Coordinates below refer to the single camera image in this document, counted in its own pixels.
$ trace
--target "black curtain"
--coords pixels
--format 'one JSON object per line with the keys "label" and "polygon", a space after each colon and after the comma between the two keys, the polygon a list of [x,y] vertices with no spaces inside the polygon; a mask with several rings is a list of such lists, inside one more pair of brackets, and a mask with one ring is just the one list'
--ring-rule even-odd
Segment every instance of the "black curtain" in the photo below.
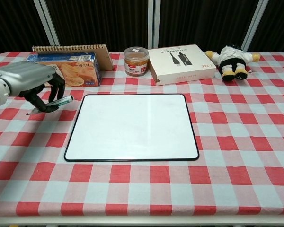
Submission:
{"label": "black curtain", "polygon": [[258,0],[162,0],[159,47],[197,44],[217,51],[241,46]]}
{"label": "black curtain", "polygon": [[60,45],[147,48],[147,0],[46,0]]}
{"label": "black curtain", "polygon": [[32,0],[0,0],[0,53],[49,45]]}
{"label": "black curtain", "polygon": [[249,51],[284,52],[284,0],[269,0]]}

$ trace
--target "stuffed toy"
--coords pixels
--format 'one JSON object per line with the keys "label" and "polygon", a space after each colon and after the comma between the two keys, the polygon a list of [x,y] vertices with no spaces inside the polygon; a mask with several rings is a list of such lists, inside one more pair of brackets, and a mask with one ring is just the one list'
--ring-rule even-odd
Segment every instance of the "stuffed toy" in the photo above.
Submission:
{"label": "stuffed toy", "polygon": [[246,64],[260,60],[260,54],[246,53],[235,45],[227,45],[217,53],[206,51],[205,54],[218,66],[224,81],[231,81],[234,78],[246,79]]}

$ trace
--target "robotic arm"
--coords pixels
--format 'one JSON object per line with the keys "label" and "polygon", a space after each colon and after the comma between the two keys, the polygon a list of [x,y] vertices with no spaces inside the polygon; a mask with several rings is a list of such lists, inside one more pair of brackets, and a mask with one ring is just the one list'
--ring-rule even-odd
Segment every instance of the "robotic arm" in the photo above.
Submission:
{"label": "robotic arm", "polygon": [[58,99],[63,97],[65,81],[51,66],[22,61],[0,67],[0,105],[6,102],[8,96],[18,96],[24,97],[42,112],[57,110],[58,106],[46,106],[37,95],[45,88],[45,82],[52,85],[49,102],[57,93]]}

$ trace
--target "table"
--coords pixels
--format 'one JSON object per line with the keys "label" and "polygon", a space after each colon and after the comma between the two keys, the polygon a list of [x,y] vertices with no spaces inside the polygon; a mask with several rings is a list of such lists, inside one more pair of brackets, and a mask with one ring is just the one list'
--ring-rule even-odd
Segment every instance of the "table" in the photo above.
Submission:
{"label": "table", "polygon": [[[3,53],[0,66],[28,54]],[[261,55],[243,81],[225,84],[217,71],[155,86],[149,72],[127,76],[123,54],[111,53],[101,86],[67,88],[75,101],[54,113],[27,116],[32,105],[10,98],[0,106],[0,224],[284,224],[284,53]],[[63,159],[84,95],[140,93],[185,95],[197,161]]]}

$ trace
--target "whiteboard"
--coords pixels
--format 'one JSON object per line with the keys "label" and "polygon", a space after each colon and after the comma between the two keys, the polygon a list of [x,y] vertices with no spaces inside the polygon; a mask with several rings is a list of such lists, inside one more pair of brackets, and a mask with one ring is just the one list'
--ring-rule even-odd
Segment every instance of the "whiteboard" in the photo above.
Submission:
{"label": "whiteboard", "polygon": [[182,94],[86,95],[66,161],[196,160]]}

